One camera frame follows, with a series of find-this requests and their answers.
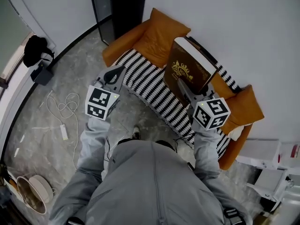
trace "round basket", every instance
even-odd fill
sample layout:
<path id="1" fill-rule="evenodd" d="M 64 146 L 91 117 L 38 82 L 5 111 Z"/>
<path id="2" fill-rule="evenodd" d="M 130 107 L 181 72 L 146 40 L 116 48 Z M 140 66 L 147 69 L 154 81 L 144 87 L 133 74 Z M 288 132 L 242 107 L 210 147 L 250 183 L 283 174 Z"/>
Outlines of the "round basket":
<path id="1" fill-rule="evenodd" d="M 42 197 L 26 178 L 18 177 L 17 186 L 24 202 L 29 205 L 29 207 L 39 214 L 45 214 L 47 212 Z"/>
<path id="2" fill-rule="evenodd" d="M 38 199 L 42 198 L 44 203 L 49 203 L 53 199 L 53 190 L 42 176 L 34 175 L 29 178 L 29 182 L 35 188 L 32 190 L 33 194 L 36 195 L 35 192 L 38 192 L 38 195 L 36 195 Z"/>

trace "shoe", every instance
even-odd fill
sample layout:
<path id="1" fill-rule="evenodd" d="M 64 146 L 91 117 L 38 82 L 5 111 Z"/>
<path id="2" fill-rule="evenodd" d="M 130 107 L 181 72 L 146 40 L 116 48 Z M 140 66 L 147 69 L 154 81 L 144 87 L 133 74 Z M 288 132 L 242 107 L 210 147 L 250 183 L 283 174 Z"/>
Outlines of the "shoe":
<path id="1" fill-rule="evenodd" d="M 137 125 L 135 125 L 133 128 L 132 139 L 135 139 L 135 140 L 141 139 L 140 128 Z"/>

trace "buckle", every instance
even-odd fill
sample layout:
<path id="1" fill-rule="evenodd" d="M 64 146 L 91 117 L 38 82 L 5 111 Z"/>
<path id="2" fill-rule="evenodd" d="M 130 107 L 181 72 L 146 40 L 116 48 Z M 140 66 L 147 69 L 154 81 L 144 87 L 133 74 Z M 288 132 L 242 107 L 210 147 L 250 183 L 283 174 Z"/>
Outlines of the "buckle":
<path id="1" fill-rule="evenodd" d="M 230 220 L 231 225 L 244 225 L 245 221 L 239 216 L 239 212 L 235 208 L 227 208 L 224 215 Z"/>
<path id="2" fill-rule="evenodd" d="M 84 222 L 77 217 L 70 217 L 66 225 L 84 225 Z"/>

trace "black bag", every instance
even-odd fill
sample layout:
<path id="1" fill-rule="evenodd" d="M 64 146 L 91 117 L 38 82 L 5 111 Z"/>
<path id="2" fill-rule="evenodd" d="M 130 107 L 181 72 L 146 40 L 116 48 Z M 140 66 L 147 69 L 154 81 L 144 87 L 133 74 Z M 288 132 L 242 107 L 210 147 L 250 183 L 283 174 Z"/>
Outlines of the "black bag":
<path id="1" fill-rule="evenodd" d="M 26 67 L 31 67 L 35 65 L 38 61 L 40 61 L 42 58 L 42 53 L 47 53 L 52 57 L 52 61 L 54 59 L 54 53 L 47 48 L 47 40 L 44 37 L 38 37 L 36 35 L 33 35 L 31 38 L 29 38 L 25 49 L 24 49 L 24 57 L 23 62 Z"/>

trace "white cable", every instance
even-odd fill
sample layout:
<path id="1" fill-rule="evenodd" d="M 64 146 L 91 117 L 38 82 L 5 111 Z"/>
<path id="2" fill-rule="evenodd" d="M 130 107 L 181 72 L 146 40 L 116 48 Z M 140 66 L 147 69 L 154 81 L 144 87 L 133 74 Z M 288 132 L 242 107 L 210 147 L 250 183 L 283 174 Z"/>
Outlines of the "white cable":
<path id="1" fill-rule="evenodd" d="M 78 118 L 77 118 L 77 116 L 76 116 L 76 114 L 75 114 L 75 111 L 77 110 L 77 108 L 78 108 L 78 106 L 79 106 L 79 103 L 80 103 L 79 95 L 78 95 L 77 93 L 71 92 L 71 93 L 69 93 L 69 94 L 66 96 L 65 103 L 60 103 L 60 104 L 57 105 L 56 100 L 55 100 L 53 97 L 51 97 L 50 94 L 51 94 L 51 93 L 49 93 L 49 95 L 47 96 L 47 99 L 46 99 L 46 106 L 47 106 L 48 111 L 49 111 L 49 112 L 50 112 L 57 120 L 60 121 L 60 124 L 62 124 L 61 119 L 58 118 L 58 117 L 56 117 L 56 116 L 50 111 L 50 109 L 49 109 L 49 107 L 48 107 L 48 99 L 49 99 L 49 98 L 52 98 L 52 99 L 54 100 L 55 106 L 56 106 L 58 112 L 60 113 L 60 116 L 61 116 L 63 119 L 68 119 L 68 118 L 72 117 L 73 115 L 74 115 L 75 118 L 76 118 L 76 123 L 77 123 L 77 142 L 76 142 L 76 146 L 75 146 L 74 151 L 73 151 L 73 165 L 74 165 L 74 168 L 77 170 L 77 168 L 76 168 L 76 166 L 75 166 L 75 163 L 74 163 L 74 156 L 75 156 L 75 151 L 76 151 L 76 148 L 77 148 L 78 142 L 79 142 L 79 134 L 78 134 Z M 70 95 L 72 95 L 72 94 L 78 96 L 78 103 L 76 103 L 75 101 L 69 101 L 69 102 L 67 102 L 68 97 L 69 97 Z M 75 109 L 72 110 L 72 109 L 69 107 L 69 104 L 70 104 L 70 103 L 75 103 Z M 64 117 L 64 116 L 61 114 L 61 111 L 64 110 L 64 109 L 66 109 L 66 108 L 71 112 L 71 115 L 70 115 L 70 116 L 67 116 L 67 117 Z"/>

